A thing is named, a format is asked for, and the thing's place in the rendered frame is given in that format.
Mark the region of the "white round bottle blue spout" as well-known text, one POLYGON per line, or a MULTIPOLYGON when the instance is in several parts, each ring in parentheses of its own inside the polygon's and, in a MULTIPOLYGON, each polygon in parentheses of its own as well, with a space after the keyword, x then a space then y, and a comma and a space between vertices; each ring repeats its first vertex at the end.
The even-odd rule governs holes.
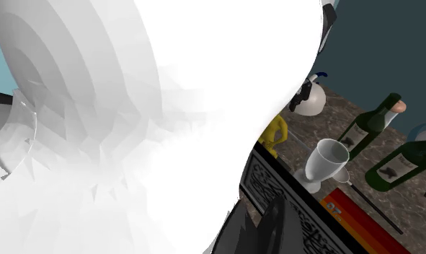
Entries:
POLYGON ((320 76, 327 77, 327 73, 317 72, 306 78, 306 80, 310 80, 312 83, 309 99, 307 101, 302 101, 293 111, 294 113, 304 116, 314 116, 320 114, 323 110, 326 103, 326 95, 322 87, 315 82, 320 76))

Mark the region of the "yellow figure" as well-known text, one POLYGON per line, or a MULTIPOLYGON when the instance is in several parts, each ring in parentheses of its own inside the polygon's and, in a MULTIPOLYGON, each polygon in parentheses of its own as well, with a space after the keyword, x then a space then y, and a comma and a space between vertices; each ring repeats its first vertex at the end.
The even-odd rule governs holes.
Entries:
POLYGON ((274 158, 278 158, 277 152, 273 149, 274 145, 283 143, 288 138, 288 125, 280 115, 276 115, 269 123, 267 128, 258 138, 258 142, 271 153, 274 158), (281 137, 275 140, 275 134, 280 131, 281 137))

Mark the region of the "green wine bottle with cork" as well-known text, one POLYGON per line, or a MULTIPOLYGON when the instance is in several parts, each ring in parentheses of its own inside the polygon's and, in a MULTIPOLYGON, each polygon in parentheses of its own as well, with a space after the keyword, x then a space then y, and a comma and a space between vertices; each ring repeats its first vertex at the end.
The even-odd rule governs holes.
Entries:
POLYGON ((390 93, 375 110, 358 115, 338 138, 347 147, 349 160, 358 156, 406 108, 401 95, 390 93))

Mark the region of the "clear glass goblet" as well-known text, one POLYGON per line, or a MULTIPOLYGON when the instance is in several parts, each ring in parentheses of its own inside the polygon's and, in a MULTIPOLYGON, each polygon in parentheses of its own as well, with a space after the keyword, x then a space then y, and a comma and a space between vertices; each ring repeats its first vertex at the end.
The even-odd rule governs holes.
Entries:
POLYGON ((312 150, 304 168, 296 170, 293 176, 309 193, 317 193, 321 182, 340 171, 349 158, 345 145, 334 139, 322 139, 312 150))

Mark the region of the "red orange striped book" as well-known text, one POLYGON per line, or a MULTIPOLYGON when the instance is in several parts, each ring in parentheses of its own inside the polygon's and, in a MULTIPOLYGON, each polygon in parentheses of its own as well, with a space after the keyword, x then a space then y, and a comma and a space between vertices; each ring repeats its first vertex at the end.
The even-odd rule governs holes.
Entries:
POLYGON ((339 188, 320 204, 369 254, 411 254, 339 188))

